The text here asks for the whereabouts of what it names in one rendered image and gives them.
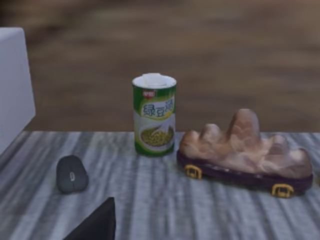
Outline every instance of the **can label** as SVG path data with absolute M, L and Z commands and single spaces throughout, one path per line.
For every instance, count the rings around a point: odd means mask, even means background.
M 162 156 L 174 150 L 176 86 L 146 89 L 133 86 L 134 141 L 138 153 Z

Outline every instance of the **white box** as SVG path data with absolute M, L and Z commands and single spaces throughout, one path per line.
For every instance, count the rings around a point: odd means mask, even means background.
M 24 30 L 0 27 L 0 154 L 35 114 Z

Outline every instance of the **brown rock formation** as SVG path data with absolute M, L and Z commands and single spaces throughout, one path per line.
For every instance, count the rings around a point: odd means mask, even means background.
M 257 115 L 249 109 L 233 116 L 227 132 L 215 124 L 205 125 L 201 133 L 186 132 L 179 149 L 189 158 L 246 173 L 295 179 L 312 174 L 308 153 L 290 149 L 281 135 L 261 138 Z

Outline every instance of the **brown background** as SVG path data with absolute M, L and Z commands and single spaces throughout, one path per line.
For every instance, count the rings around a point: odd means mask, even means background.
M 263 131 L 320 131 L 319 1 L 8 0 L 2 12 L 27 35 L 29 130 L 132 131 L 131 80 L 160 72 L 178 81 L 180 131 L 225 128 L 239 108 Z

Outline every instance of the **can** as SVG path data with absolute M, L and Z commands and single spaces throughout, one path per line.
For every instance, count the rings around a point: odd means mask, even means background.
M 153 157 L 173 152 L 177 81 L 160 73 L 147 73 L 133 79 L 132 85 L 136 152 Z

